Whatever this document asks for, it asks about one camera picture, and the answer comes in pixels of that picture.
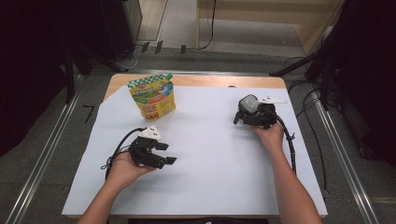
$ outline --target power cord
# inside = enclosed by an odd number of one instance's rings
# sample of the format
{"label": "power cord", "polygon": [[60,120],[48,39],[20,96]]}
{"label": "power cord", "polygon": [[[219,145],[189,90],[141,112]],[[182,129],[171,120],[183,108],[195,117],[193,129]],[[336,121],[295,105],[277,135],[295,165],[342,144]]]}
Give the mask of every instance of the power cord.
{"label": "power cord", "polygon": [[203,48],[198,48],[198,50],[202,50],[202,49],[206,49],[209,45],[210,45],[210,43],[212,42],[212,39],[213,39],[213,27],[214,27],[214,23],[215,23],[215,13],[216,13],[216,0],[215,0],[215,2],[214,2],[214,4],[213,4],[213,14],[212,14],[212,29],[210,29],[211,30],[211,35],[210,35],[210,39],[209,39],[209,42],[206,44],[206,46],[204,46]]}
{"label": "power cord", "polygon": [[[209,13],[209,7],[206,8],[206,13]],[[206,18],[206,24],[207,24],[207,28],[209,29],[210,32],[213,33],[213,22],[212,22],[212,27],[210,27],[209,24],[209,17]],[[214,49],[216,46],[216,42],[213,42],[213,47],[212,49]]]}
{"label": "power cord", "polygon": [[122,67],[123,69],[131,69],[131,68],[134,68],[134,67],[137,65],[136,51],[137,51],[138,49],[141,49],[141,47],[137,47],[137,48],[134,49],[134,65],[132,65],[132,66],[130,66],[130,67],[127,67],[127,66],[124,66],[124,65],[122,65],[122,64],[120,64],[120,63],[118,63],[118,62],[114,62],[114,63],[116,63],[118,66]]}
{"label": "power cord", "polygon": [[135,133],[135,132],[142,132],[142,131],[144,131],[144,130],[145,130],[145,129],[142,129],[142,128],[133,129],[133,130],[131,130],[130,132],[128,132],[128,133],[122,138],[122,140],[120,141],[120,143],[119,143],[119,145],[117,146],[116,150],[114,151],[113,155],[107,159],[106,165],[104,165],[104,166],[101,167],[102,170],[107,169],[107,170],[106,170],[106,179],[107,179],[108,174],[110,173],[111,166],[113,165],[113,162],[114,162],[114,160],[116,159],[116,157],[117,157],[118,155],[120,155],[121,153],[125,152],[125,151],[121,151],[121,150],[120,150],[120,149],[121,149],[121,146],[122,146],[122,144],[125,142],[125,140],[126,140],[131,134],[133,134],[133,133]]}
{"label": "power cord", "polygon": [[311,122],[311,120],[309,119],[308,114],[307,114],[307,112],[306,112],[306,109],[307,109],[306,106],[307,106],[307,104],[305,103],[306,100],[307,100],[307,98],[308,98],[308,96],[309,96],[312,92],[318,91],[319,89],[320,89],[320,88],[315,88],[315,89],[313,89],[312,91],[310,91],[310,92],[305,96],[305,98],[303,99],[303,111],[304,111],[305,118],[306,118],[306,120],[307,120],[307,122],[308,122],[309,128],[311,129],[312,134],[314,135],[315,141],[316,141],[317,146],[318,146],[318,152],[319,152],[319,157],[320,157],[320,163],[321,163],[322,172],[323,172],[323,190],[324,190],[324,191],[327,191],[327,174],[326,174],[326,166],[325,166],[325,164],[324,164],[323,152],[322,152],[322,148],[321,148],[321,146],[320,146],[319,140],[318,140],[318,135],[317,135],[317,133],[315,132],[315,129],[314,129],[313,125],[312,125],[312,122]]}
{"label": "power cord", "polygon": [[[317,98],[315,98],[315,99],[310,100],[310,101],[308,102],[307,105],[309,105],[309,104],[311,104],[311,105],[310,105],[309,107],[306,107],[305,110],[311,108],[311,107],[312,107],[317,101],[319,101],[319,100],[320,100],[320,97],[317,97]],[[303,113],[304,113],[304,109],[302,109],[302,110],[296,115],[296,118],[300,117],[300,115],[302,115]]]}
{"label": "power cord", "polygon": [[267,109],[267,108],[265,108],[265,111],[268,112],[269,114],[271,114],[272,116],[276,117],[277,121],[278,121],[279,124],[282,126],[283,132],[284,132],[285,135],[286,135],[286,140],[288,141],[288,144],[289,144],[290,158],[291,158],[291,169],[293,170],[293,172],[294,172],[295,174],[297,174],[296,159],[295,159],[296,152],[295,152],[295,150],[294,150],[294,145],[293,145],[293,143],[292,143],[292,140],[294,139],[294,135],[293,135],[293,136],[290,136],[289,131],[288,131],[288,129],[286,128],[285,123],[283,122],[282,118],[281,118],[278,114],[274,113],[273,111],[271,111],[271,110],[269,110],[269,109]]}
{"label": "power cord", "polygon": [[288,61],[293,60],[293,59],[303,59],[304,57],[292,57],[292,58],[288,58],[285,62],[283,62],[283,68],[286,68],[286,63],[288,63]]}
{"label": "power cord", "polygon": [[304,84],[304,83],[314,83],[314,84],[319,84],[321,85],[321,82],[316,82],[316,81],[308,81],[308,80],[299,80],[299,81],[294,81],[291,83],[291,85],[288,88],[288,94],[290,94],[291,90],[295,88],[298,85]]}

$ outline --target chip bag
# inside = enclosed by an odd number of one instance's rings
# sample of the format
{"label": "chip bag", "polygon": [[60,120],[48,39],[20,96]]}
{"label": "chip bag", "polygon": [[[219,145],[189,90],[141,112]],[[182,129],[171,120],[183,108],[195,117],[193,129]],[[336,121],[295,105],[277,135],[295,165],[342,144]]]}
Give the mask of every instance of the chip bag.
{"label": "chip bag", "polygon": [[128,82],[128,89],[143,118],[154,121],[176,108],[172,74],[144,77]]}

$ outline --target forearm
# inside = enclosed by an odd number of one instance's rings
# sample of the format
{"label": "forearm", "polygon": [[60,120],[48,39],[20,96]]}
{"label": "forearm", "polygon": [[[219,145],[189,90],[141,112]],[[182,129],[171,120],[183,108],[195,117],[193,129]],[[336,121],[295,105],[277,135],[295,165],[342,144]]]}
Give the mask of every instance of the forearm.
{"label": "forearm", "polygon": [[119,192],[119,189],[115,189],[111,185],[104,184],[92,200],[87,211],[85,211],[84,215],[78,221],[78,224],[106,224],[111,206],[116,200]]}
{"label": "forearm", "polygon": [[310,195],[301,184],[283,153],[274,150],[271,155],[276,197],[283,223],[321,223],[318,210]]}

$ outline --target metal frame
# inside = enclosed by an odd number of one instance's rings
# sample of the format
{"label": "metal frame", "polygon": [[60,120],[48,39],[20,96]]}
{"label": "metal frame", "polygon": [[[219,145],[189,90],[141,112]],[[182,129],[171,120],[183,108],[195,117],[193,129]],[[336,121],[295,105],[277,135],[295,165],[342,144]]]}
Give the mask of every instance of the metal frame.
{"label": "metal frame", "polygon": [[85,83],[85,77],[79,75],[77,83],[78,86],[76,94],[71,99],[70,103],[64,106],[64,110],[62,111],[61,116],[58,118],[54,128],[52,129],[49,139],[44,146],[37,162],[35,163],[35,167],[33,168],[32,172],[30,173],[28,179],[26,180],[21,189],[18,199],[15,202],[15,205],[7,218],[7,224],[22,222],[24,214],[26,213],[26,210],[35,195],[35,191],[37,190],[41,178],[43,177],[47,166],[50,163],[50,159],[53,155],[53,152],[55,151],[56,146],[58,145],[59,139],[64,132],[64,127],[66,126],[71,114],[73,113],[76,102],[78,101],[79,94],[82,90],[83,84]]}
{"label": "metal frame", "polygon": [[[318,91],[314,91],[312,93],[314,99],[318,98]],[[364,219],[364,222],[367,224],[379,223],[378,218],[376,217],[375,210],[372,207],[369,197],[355,171],[353,168],[352,162],[347,155],[347,151],[344,148],[344,145],[341,141],[340,136],[338,135],[337,130],[332,122],[332,117],[329,111],[325,111],[320,102],[315,103],[316,108],[319,112],[319,115],[323,121],[323,125],[327,131],[327,134],[332,141],[332,146],[334,148],[335,154],[337,155],[338,160],[340,161],[341,168],[344,171],[346,176],[346,181],[349,184],[350,189],[352,190],[352,194],[355,198],[355,201],[361,210],[361,216]]]}

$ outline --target white tabletop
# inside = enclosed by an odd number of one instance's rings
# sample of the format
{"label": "white tabletop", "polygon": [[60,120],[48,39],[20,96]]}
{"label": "white tabletop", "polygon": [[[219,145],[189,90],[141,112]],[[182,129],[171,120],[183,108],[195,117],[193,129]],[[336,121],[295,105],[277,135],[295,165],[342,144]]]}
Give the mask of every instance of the white tabletop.
{"label": "white tabletop", "polygon": [[[141,176],[115,201],[110,215],[126,217],[273,217],[279,212],[271,162],[247,125],[233,125],[239,100],[254,94],[286,100],[276,105],[290,134],[295,133],[297,176],[321,216],[327,215],[318,181],[286,89],[175,86],[177,109],[154,122],[140,115],[126,86],[99,109],[63,215],[81,216],[105,181],[100,167],[125,134],[155,124],[169,145],[162,156],[173,165]],[[137,137],[125,141],[130,145]],[[284,151],[290,157],[287,141]]]}

